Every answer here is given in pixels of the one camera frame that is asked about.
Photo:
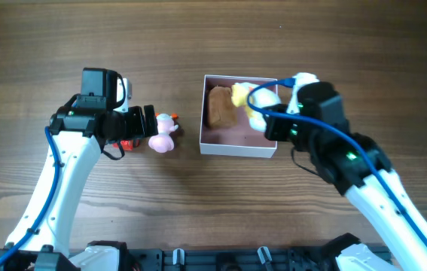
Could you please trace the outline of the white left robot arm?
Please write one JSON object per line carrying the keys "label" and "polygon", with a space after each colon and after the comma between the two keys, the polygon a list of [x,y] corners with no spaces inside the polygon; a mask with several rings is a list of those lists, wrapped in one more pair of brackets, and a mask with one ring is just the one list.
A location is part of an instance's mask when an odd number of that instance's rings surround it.
{"label": "white left robot arm", "polygon": [[47,159],[23,217],[6,242],[13,251],[40,251],[50,245],[68,254],[81,194],[105,145],[156,135],[154,106],[116,111],[63,105],[44,131]]}

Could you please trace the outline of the brown plush toy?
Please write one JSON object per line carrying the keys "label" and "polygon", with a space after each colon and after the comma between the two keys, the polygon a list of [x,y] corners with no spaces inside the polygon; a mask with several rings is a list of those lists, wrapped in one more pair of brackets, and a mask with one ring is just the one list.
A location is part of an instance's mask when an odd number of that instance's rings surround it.
{"label": "brown plush toy", "polygon": [[229,87],[214,87],[208,94],[207,117],[211,129],[228,128],[237,125],[236,107],[232,103]]}

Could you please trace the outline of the white cardboard box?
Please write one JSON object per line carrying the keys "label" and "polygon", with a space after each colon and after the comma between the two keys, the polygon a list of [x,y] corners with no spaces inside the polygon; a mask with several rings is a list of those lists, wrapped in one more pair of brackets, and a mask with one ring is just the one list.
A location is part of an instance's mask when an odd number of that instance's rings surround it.
{"label": "white cardboard box", "polygon": [[237,125],[230,128],[208,127],[208,92],[214,87],[231,87],[235,83],[265,84],[275,78],[256,78],[228,75],[205,75],[203,80],[202,114],[200,118],[200,153],[211,155],[271,158],[278,143],[264,138],[263,132],[252,129],[244,107],[236,110]]}

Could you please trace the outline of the white plush duck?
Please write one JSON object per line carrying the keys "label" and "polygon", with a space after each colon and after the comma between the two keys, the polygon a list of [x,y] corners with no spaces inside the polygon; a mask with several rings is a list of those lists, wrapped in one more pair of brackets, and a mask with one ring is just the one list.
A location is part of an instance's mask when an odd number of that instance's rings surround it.
{"label": "white plush duck", "polygon": [[[249,82],[235,83],[231,87],[231,101],[237,108],[244,107],[246,115],[249,119],[249,125],[252,129],[258,132],[265,132],[267,124],[263,115],[251,109],[247,103],[248,94],[257,86],[257,84],[252,84]],[[250,103],[259,108],[278,105],[280,102],[281,100],[278,95],[275,92],[268,90],[267,88],[261,88],[255,91],[255,93],[250,98]]]}

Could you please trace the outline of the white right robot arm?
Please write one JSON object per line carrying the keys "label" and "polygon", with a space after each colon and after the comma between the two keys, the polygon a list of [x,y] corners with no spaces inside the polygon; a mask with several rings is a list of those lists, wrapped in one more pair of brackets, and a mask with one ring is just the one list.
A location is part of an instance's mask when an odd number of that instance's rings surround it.
{"label": "white right robot arm", "polygon": [[328,120],[307,108],[288,114],[274,105],[259,113],[266,138],[309,153],[317,175],[367,218],[403,269],[427,270],[427,221],[374,140],[350,133],[345,117]]}

